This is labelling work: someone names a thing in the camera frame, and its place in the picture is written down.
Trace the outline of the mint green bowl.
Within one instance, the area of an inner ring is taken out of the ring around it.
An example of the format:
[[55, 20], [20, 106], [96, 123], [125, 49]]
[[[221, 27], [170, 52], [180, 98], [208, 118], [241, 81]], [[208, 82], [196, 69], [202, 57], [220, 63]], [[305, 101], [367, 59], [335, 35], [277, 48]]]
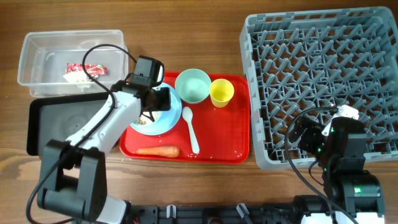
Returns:
[[198, 104], [210, 94], [211, 79], [207, 73], [197, 68], [181, 72], [175, 80], [175, 90], [186, 103]]

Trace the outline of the red snack wrapper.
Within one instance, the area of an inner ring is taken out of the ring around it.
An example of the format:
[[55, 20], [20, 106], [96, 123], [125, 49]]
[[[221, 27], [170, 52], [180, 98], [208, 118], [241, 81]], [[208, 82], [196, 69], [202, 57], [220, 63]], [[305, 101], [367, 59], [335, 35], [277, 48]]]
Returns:
[[[84, 66], [86, 71], [91, 75], [91, 76], [97, 76], [97, 75], [107, 75], [108, 70], [104, 65], [99, 65], [99, 64], [87, 64]], [[67, 64], [67, 69], [66, 73], [70, 72], [76, 72], [76, 71], [83, 71], [83, 65], [79, 63], [68, 63]]]

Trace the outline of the yellow plastic cup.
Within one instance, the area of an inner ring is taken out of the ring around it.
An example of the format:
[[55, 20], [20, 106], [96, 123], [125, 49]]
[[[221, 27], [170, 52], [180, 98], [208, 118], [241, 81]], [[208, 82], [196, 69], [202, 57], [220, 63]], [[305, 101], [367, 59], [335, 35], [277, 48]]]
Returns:
[[215, 107], [225, 107], [234, 96], [234, 86], [226, 79], [214, 80], [210, 85], [210, 98]]

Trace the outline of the white tissue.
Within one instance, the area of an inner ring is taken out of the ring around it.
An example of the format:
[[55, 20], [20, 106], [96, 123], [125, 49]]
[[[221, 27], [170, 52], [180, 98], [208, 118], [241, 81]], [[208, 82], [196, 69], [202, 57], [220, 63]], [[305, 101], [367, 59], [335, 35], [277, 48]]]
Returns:
[[63, 78], [68, 82], [75, 84], [81, 91], [90, 88], [90, 79], [84, 71], [76, 71], [64, 74]]

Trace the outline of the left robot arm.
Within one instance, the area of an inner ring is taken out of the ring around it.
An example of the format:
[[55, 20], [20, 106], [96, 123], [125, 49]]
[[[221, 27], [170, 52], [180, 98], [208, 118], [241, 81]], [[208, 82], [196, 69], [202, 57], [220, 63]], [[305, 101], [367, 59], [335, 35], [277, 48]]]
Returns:
[[132, 223], [131, 204], [108, 194], [105, 159], [143, 112], [170, 109], [169, 90], [156, 89], [164, 74], [162, 62], [140, 56], [135, 71], [107, 90], [108, 99], [84, 127], [64, 142], [50, 140], [29, 200], [70, 221]]

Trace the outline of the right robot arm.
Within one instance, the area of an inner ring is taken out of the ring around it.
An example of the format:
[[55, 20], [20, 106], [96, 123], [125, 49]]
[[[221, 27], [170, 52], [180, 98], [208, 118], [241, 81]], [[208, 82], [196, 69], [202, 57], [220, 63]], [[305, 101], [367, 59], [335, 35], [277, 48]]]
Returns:
[[384, 223], [384, 199], [377, 177], [364, 169], [366, 132], [354, 118], [333, 118], [328, 136], [325, 125], [308, 118], [297, 118], [290, 140], [313, 154], [323, 169], [323, 204], [335, 213], [334, 221]]

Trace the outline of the grey dishwasher rack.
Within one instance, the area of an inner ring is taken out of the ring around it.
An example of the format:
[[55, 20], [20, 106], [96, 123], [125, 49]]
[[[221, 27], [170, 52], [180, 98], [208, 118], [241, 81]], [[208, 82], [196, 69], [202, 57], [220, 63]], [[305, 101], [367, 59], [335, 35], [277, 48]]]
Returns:
[[259, 168], [309, 166], [309, 153], [285, 149], [285, 131], [306, 109], [327, 123], [315, 110], [331, 105], [359, 111], [368, 162], [397, 159], [397, 24], [389, 8], [253, 14], [239, 43]]

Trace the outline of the light blue plate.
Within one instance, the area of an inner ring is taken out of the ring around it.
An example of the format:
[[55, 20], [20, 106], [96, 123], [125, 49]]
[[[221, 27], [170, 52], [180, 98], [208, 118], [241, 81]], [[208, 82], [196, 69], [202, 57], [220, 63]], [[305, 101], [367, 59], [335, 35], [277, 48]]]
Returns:
[[149, 116], [149, 112], [144, 112], [135, 122], [131, 123], [131, 127], [138, 133], [149, 136], [160, 135], [170, 131], [179, 121], [182, 114], [182, 101], [175, 89], [169, 84], [162, 83], [154, 89], [159, 90], [162, 87], [167, 87], [170, 90], [171, 109], [168, 111], [153, 111], [154, 122], [145, 117], [145, 115]]

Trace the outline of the white plastic spoon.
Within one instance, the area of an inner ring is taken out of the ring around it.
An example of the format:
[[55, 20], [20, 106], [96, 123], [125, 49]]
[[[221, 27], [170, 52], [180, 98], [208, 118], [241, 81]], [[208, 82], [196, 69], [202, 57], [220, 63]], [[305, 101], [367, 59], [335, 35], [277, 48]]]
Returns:
[[196, 137], [195, 131], [193, 129], [193, 124], [192, 124], [193, 112], [188, 106], [185, 106], [182, 109], [182, 117], [186, 121], [187, 126], [188, 126], [188, 132], [189, 132], [189, 135], [190, 135], [190, 142], [191, 142], [192, 152], [194, 154], [199, 154], [200, 153], [200, 147], [198, 145], [197, 137]]

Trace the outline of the orange carrot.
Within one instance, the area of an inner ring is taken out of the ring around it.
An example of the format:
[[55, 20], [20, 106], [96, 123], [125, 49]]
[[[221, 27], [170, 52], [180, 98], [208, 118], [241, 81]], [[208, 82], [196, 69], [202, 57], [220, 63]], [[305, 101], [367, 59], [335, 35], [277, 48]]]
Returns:
[[177, 146], [160, 146], [160, 147], [137, 149], [136, 153], [140, 155], [176, 158], [179, 156], [180, 151]]

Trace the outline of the red serving tray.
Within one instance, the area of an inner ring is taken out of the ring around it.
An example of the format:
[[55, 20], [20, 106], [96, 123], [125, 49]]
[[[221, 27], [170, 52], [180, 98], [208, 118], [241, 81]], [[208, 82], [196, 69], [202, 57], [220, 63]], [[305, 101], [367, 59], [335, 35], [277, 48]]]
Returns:
[[192, 152], [187, 123], [180, 116], [177, 124], [166, 133], [149, 136], [138, 133], [131, 126], [119, 140], [121, 152], [134, 159], [159, 159], [158, 156], [140, 155], [137, 149], [177, 146], [176, 161], [239, 164], [249, 155], [250, 100], [247, 81], [239, 75], [214, 74], [211, 80], [226, 79], [234, 86], [234, 96], [223, 108], [215, 107], [209, 98], [199, 104], [190, 104], [192, 124], [200, 153]]

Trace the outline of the clear plastic bin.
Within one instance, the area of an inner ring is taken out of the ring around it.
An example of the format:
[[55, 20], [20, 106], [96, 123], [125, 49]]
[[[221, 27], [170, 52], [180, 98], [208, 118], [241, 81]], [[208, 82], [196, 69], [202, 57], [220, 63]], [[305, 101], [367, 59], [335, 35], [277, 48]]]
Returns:
[[81, 63], [86, 52], [100, 44], [127, 47], [121, 30], [68, 30], [31, 32], [26, 35], [19, 60], [18, 83], [33, 97], [102, 92], [97, 84], [68, 82], [67, 65]]

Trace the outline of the black plastic tray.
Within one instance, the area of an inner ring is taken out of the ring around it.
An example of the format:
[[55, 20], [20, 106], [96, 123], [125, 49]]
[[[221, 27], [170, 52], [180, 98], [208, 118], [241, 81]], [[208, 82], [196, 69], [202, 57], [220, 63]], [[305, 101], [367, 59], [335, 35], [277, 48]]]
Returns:
[[26, 151], [40, 156], [52, 139], [64, 141], [79, 131], [106, 103], [107, 93], [38, 98], [30, 104]]

